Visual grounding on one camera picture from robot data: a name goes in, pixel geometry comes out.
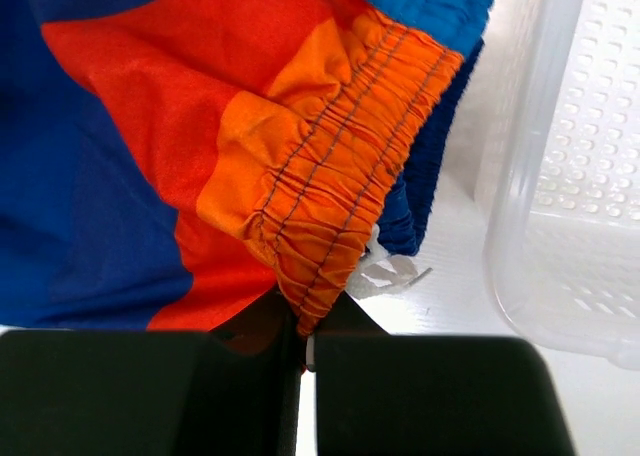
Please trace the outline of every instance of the clear plastic bin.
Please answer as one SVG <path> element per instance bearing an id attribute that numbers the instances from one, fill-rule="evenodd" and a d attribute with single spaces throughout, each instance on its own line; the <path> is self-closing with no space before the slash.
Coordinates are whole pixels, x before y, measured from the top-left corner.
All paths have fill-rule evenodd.
<path id="1" fill-rule="evenodd" d="M 640 0 L 496 10 L 512 44 L 474 76 L 500 93 L 475 184 L 489 292 L 529 340 L 640 370 Z"/>

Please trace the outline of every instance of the orange fabric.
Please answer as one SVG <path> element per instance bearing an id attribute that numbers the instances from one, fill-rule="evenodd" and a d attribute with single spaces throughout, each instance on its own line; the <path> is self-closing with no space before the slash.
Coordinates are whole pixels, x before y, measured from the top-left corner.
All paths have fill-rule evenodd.
<path id="1" fill-rule="evenodd" d="M 156 0 L 43 33 L 180 210 L 194 285 L 152 328 L 220 324 L 271 267 L 308 335 L 463 59 L 362 0 Z"/>
<path id="2" fill-rule="evenodd" d="M 100 97 L 147 180 L 180 210 L 175 237 L 193 286 L 150 329 L 211 329 L 276 283 L 242 243 L 198 218 L 196 200 L 227 103 L 241 89 L 262 93 L 330 15 L 326 0 L 156 0 L 43 25 L 62 67 Z"/>
<path id="3" fill-rule="evenodd" d="M 345 287 L 462 60 L 369 10 L 350 31 L 318 26 L 267 99 L 241 92 L 227 106 L 198 214 L 276 269 L 303 336 Z"/>

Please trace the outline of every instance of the white drawstring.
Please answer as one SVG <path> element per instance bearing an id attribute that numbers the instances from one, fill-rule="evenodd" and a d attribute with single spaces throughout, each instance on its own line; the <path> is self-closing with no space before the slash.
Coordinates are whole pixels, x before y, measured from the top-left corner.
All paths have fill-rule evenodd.
<path id="1" fill-rule="evenodd" d="M 419 274 L 397 274 L 396 281 L 383 285 L 376 286 L 365 277 L 365 271 L 370 266 L 378 264 L 382 261 L 389 259 L 392 255 L 389 254 L 379 242 L 378 236 L 380 235 L 380 227 L 376 224 L 373 226 L 371 233 L 371 239 L 367 243 L 367 249 L 369 250 L 362 256 L 356 269 L 349 277 L 347 282 L 347 293 L 356 299 L 365 299 L 371 296 L 377 296 L 380 294 L 399 294 L 412 286 L 422 281 L 431 271 L 432 268 L 427 268 Z M 366 285 L 366 291 L 362 291 L 363 285 Z"/>

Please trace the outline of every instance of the gray stitching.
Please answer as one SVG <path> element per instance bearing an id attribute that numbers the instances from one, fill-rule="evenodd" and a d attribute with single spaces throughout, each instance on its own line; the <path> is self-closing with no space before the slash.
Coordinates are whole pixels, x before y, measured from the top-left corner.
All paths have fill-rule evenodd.
<path id="1" fill-rule="evenodd" d="M 331 156 L 331 154 L 333 153 L 333 150 L 335 149 L 336 144 L 338 143 L 338 140 L 340 139 L 340 135 L 343 133 L 343 131 L 347 127 L 347 124 L 349 124 L 349 122 L 351 121 L 351 118 L 353 117 L 355 112 L 360 107 L 360 104 L 362 103 L 363 98 L 369 93 L 369 91 L 371 91 L 371 88 L 373 88 L 373 85 L 376 84 L 376 82 L 378 81 L 378 79 L 382 75 L 382 72 L 391 63 L 391 61 L 393 60 L 393 55 L 398 51 L 398 49 L 400 48 L 400 46 L 402 45 L 402 43 L 404 42 L 404 40 L 405 40 L 405 38 L 407 37 L 408 34 L 409 34 L 409 30 L 406 29 L 405 32 L 403 33 L 403 35 L 400 37 L 400 39 L 398 39 L 398 41 L 396 42 L 395 46 L 389 52 L 389 55 L 387 56 L 387 59 L 380 66 L 380 68 L 378 68 L 378 71 L 376 72 L 376 74 L 374 75 L 372 80 L 367 84 L 367 87 L 364 89 L 362 94 L 358 97 L 358 99 L 356 99 L 356 102 L 355 102 L 355 104 L 353 106 L 353 109 L 349 112 L 349 114 L 347 115 L 345 120 L 341 123 L 340 128 L 338 129 L 338 132 L 334 136 L 333 141 L 331 142 L 331 146 L 329 147 L 327 153 L 324 155 L 324 157 L 319 162 L 316 162 L 314 164 L 313 169 L 311 170 L 311 173 L 309 174 L 309 177 L 307 178 L 307 181 L 305 182 L 304 187 L 298 193 L 298 197 L 296 198 L 296 201 L 295 201 L 293 207 L 291 208 L 291 211 L 289 211 L 289 214 L 287 214 L 286 218 L 284 218 L 282 220 L 282 223 L 280 225 L 280 229 L 278 229 L 278 232 L 276 233 L 276 237 L 275 237 L 276 245 L 275 245 L 275 249 L 274 249 L 274 253 L 276 255 L 278 254 L 278 250 L 280 248 L 280 236 L 282 235 L 282 231 L 284 230 L 284 227 L 286 226 L 286 224 L 289 221 L 289 219 L 291 219 L 291 216 L 293 215 L 295 210 L 298 208 L 298 206 L 300 204 L 300 201 L 302 201 L 302 197 L 305 195 L 306 190 L 309 188 L 309 185 L 311 184 L 311 180 L 313 179 L 313 176 L 315 175 L 315 173 L 318 170 L 318 168 L 320 168 L 327 161 L 329 156 Z"/>
<path id="2" fill-rule="evenodd" d="M 347 216 L 347 219 L 345 220 L 342 228 L 336 233 L 336 235 L 333 238 L 333 241 L 331 241 L 331 244 L 329 245 L 329 249 L 327 250 L 327 253 L 325 254 L 322 262 L 320 263 L 320 265 L 318 266 L 318 269 L 316 271 L 315 276 L 313 277 L 313 280 L 311 281 L 311 284 L 309 284 L 309 286 L 307 286 L 307 289 L 305 290 L 305 294 L 302 297 L 302 301 L 300 302 L 300 304 L 298 305 L 298 309 L 302 310 L 302 306 L 304 306 L 307 298 L 309 297 L 309 293 L 311 292 L 311 289 L 313 288 L 313 286 L 315 285 L 316 281 L 318 280 L 318 277 L 320 276 L 320 270 L 324 267 L 324 265 L 326 264 L 327 260 L 329 259 L 329 255 L 331 254 L 331 251 L 333 251 L 333 247 L 335 246 L 336 242 L 338 241 L 338 237 L 344 232 L 344 230 L 347 228 L 347 226 L 349 225 L 349 223 L 351 222 L 351 219 L 353 218 L 353 216 L 355 215 L 356 210 L 359 207 L 360 204 L 360 199 L 362 198 L 362 196 L 364 195 L 364 193 L 366 192 L 367 189 L 369 189 L 369 185 L 373 182 L 373 175 L 376 171 L 376 169 L 378 168 L 378 166 L 380 165 L 380 163 L 382 162 L 382 159 L 384 158 L 384 156 L 386 156 L 387 151 L 389 150 L 389 148 L 391 147 L 391 141 L 393 141 L 394 139 L 394 135 L 395 133 L 404 125 L 404 123 L 406 123 L 407 121 L 407 117 L 409 116 L 409 113 L 411 112 L 411 108 L 413 107 L 416 99 L 418 98 L 418 96 L 422 93 L 422 91 L 424 90 L 424 88 L 427 86 L 427 84 L 429 83 L 429 81 L 431 80 L 431 77 L 433 76 L 433 74 L 436 72 L 436 70 L 438 69 L 438 67 L 440 66 L 440 63 L 443 61 L 445 55 L 447 53 L 447 50 L 445 49 L 442 54 L 440 54 L 440 57 L 438 58 L 438 60 L 436 61 L 435 65 L 433 66 L 432 70 L 429 72 L 429 74 L 427 74 L 427 76 L 425 77 L 425 79 L 422 81 L 422 84 L 420 85 L 420 88 L 418 89 L 418 91 L 416 92 L 416 94 L 413 96 L 413 98 L 411 99 L 411 101 L 409 102 L 409 106 L 407 108 L 407 111 L 404 113 L 404 116 L 402 117 L 402 119 L 398 122 L 398 124 L 396 124 L 396 126 L 393 128 L 393 131 L 391 132 L 391 135 L 389 137 L 389 140 L 387 141 L 387 145 L 385 146 L 385 148 L 382 151 L 382 154 L 380 155 L 380 158 L 378 159 L 378 161 L 376 161 L 376 164 L 373 166 L 372 170 L 371 170 L 371 176 L 369 177 L 369 179 L 367 180 L 365 186 L 360 190 L 360 192 L 358 193 L 358 196 L 356 197 L 356 200 L 354 202 L 353 208 L 351 209 L 351 211 L 349 212 L 349 215 Z"/>

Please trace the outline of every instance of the gathered fabric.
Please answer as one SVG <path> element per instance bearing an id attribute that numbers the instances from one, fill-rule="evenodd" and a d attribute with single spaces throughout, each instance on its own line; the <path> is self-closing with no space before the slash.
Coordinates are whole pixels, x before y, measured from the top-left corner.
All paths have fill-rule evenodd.
<path id="1" fill-rule="evenodd" d="M 308 336 L 490 5 L 2 1 L 0 322 Z"/>
<path id="2" fill-rule="evenodd" d="M 420 251 L 427 232 L 447 136 L 483 44 L 482 40 L 476 44 L 431 116 L 420 128 L 404 171 L 385 198 L 384 210 L 378 220 L 378 242 L 389 255 L 415 256 Z"/>

